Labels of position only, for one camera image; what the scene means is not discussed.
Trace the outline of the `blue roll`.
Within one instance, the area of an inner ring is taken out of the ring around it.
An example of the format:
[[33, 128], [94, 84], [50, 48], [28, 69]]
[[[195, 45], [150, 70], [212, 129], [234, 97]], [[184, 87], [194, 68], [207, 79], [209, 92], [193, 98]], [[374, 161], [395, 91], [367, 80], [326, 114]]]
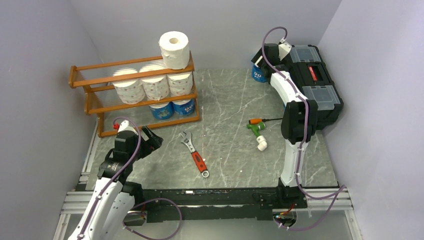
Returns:
[[259, 83], [267, 82], [267, 79], [263, 76], [261, 69], [254, 64], [252, 65], [251, 77]]
[[149, 105], [152, 116], [158, 120], [167, 120], [174, 114], [173, 104], [171, 102]]
[[195, 109], [195, 100], [186, 99], [186, 100], [177, 100], [172, 102], [172, 107], [175, 113], [179, 116], [188, 116], [193, 113]]

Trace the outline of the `dotted white roll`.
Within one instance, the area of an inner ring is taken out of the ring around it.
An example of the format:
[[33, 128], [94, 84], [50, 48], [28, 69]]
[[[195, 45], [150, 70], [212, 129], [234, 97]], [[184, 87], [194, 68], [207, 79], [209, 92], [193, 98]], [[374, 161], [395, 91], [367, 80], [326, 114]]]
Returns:
[[188, 95], [192, 91], [193, 76], [191, 72], [168, 74], [167, 81], [172, 97]]
[[149, 100], [159, 101], [170, 94], [166, 74], [142, 77], [140, 81]]
[[124, 104], [137, 104], [141, 102], [146, 95], [143, 83], [139, 78], [115, 81], [112, 85], [114, 86], [118, 97]]

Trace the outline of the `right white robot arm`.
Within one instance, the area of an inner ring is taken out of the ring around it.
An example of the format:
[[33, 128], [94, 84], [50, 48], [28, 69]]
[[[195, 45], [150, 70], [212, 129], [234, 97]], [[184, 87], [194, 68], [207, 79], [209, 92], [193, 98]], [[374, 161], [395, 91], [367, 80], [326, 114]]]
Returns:
[[316, 111], [316, 102], [308, 100], [301, 93], [285, 68], [278, 67], [288, 55], [291, 45], [286, 43], [264, 43], [251, 60], [261, 70], [267, 83], [276, 90], [285, 105], [281, 119], [281, 134], [285, 140], [284, 167], [280, 180], [284, 187], [294, 188], [301, 185], [301, 168], [306, 148], [315, 134], [315, 122], [309, 123], [310, 106]]

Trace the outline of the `dotted white roll front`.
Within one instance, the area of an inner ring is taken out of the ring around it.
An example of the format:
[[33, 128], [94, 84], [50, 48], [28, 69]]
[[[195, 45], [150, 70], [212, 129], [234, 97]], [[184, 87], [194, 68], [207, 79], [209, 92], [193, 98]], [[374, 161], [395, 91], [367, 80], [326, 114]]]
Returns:
[[142, 77], [140, 81], [149, 100], [159, 101], [170, 94], [166, 74]]

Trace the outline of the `orange wooden shelf rack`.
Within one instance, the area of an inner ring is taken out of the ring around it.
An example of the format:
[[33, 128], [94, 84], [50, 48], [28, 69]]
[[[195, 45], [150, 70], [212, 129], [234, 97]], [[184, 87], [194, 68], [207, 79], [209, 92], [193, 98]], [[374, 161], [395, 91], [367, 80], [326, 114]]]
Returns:
[[158, 69], [145, 72], [130, 73], [114, 76], [114, 72], [122, 68], [133, 68], [139, 70], [145, 66], [153, 64], [162, 64], [162, 56], [152, 56], [145, 58], [136, 58], [123, 61], [107, 62], [87, 66], [71, 66], [68, 84], [72, 89], [81, 87], [85, 93], [84, 112], [86, 115], [96, 115], [97, 117], [97, 135], [100, 138], [110, 137], [117, 134], [117, 129], [111, 124], [106, 123], [107, 117], [112, 114], [122, 114], [127, 109], [140, 109], [150, 105], [163, 104], [167, 102], [196, 100], [198, 91], [195, 85], [192, 86], [188, 94], [181, 96], [168, 96], [160, 100], [149, 100], [144, 98], [138, 103], [123, 103], [115, 87], [114, 82], [133, 81], [147, 77], [160, 77], [172, 74], [194, 74], [195, 65], [191, 58], [188, 66], [184, 69]]

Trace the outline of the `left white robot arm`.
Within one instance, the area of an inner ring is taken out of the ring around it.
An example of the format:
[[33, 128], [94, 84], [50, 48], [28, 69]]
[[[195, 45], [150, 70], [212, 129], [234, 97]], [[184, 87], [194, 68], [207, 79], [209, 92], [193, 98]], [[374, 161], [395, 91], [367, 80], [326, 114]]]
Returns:
[[99, 166], [93, 194], [70, 240], [111, 240], [129, 210], [144, 203], [141, 184], [127, 180], [135, 161], [145, 158], [162, 146], [163, 138], [143, 126], [140, 132], [124, 121]]

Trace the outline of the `plain white paper roll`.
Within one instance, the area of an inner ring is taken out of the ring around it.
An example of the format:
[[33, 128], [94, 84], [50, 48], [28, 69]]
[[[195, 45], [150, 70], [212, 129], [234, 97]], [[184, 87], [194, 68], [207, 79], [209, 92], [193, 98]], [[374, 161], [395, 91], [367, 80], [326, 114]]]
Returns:
[[180, 31], [168, 31], [163, 33], [158, 41], [161, 55], [168, 69], [185, 69], [190, 60], [189, 39]]

